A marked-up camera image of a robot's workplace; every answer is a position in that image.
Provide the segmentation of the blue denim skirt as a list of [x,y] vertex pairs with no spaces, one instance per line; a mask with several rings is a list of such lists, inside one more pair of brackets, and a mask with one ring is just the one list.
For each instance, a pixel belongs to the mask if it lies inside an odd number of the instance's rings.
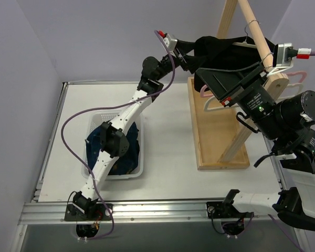
[[[115,162],[108,175],[128,175],[138,167],[140,153],[138,134],[139,130],[134,122],[126,135],[129,141],[129,149],[124,156],[120,157]],[[93,170],[100,152],[100,127],[95,128],[88,135],[85,142],[87,164],[89,168]]]

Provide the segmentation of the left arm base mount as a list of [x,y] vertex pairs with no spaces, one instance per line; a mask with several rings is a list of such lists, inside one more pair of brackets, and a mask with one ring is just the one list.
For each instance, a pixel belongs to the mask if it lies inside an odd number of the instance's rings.
[[108,211],[101,203],[95,204],[87,213],[83,213],[73,204],[68,204],[65,211],[64,221],[76,223],[74,234],[79,238],[96,238],[101,231],[101,223],[110,221],[110,213],[113,212],[113,205],[107,204]]

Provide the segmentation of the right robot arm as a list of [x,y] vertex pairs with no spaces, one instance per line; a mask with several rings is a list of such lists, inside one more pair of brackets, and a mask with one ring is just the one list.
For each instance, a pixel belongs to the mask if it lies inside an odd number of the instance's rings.
[[294,49],[291,43],[275,45],[270,67],[246,55],[246,62],[236,60],[232,66],[219,66],[214,59],[231,51],[239,38],[201,37],[195,42],[178,41],[175,54],[180,64],[194,74],[225,107],[239,105],[237,120],[251,119],[254,133],[273,141],[270,156],[276,157],[294,180],[294,187],[281,192],[244,194],[230,190],[216,214],[241,217],[259,212],[277,215],[285,224],[315,232],[315,92],[304,91],[277,102],[265,90],[265,82],[277,70],[292,66],[293,58],[307,59],[311,49]]

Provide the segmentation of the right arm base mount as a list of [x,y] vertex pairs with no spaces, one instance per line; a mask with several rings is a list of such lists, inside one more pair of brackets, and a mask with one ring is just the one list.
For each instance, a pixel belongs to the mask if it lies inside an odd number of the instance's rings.
[[[234,206],[234,199],[240,190],[232,189],[222,201],[206,202],[207,218],[211,220],[214,231],[220,235],[226,235],[227,238],[238,238],[251,223],[254,218],[254,212],[239,212]],[[215,224],[215,219],[236,219],[221,222],[221,231]]]

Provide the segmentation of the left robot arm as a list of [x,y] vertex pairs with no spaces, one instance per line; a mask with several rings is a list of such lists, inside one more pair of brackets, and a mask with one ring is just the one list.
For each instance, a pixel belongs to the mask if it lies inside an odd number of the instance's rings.
[[130,151],[129,131],[135,120],[167,88],[160,80],[167,74],[175,74],[177,67],[194,73],[200,66],[189,55],[194,47],[177,46],[167,49],[161,60],[149,56],[142,63],[141,78],[136,91],[128,103],[119,105],[121,112],[113,119],[102,122],[86,139],[86,161],[83,165],[89,172],[84,186],[72,201],[72,207],[83,220],[90,220],[97,214],[97,205],[104,203],[100,195],[101,185],[119,159]]

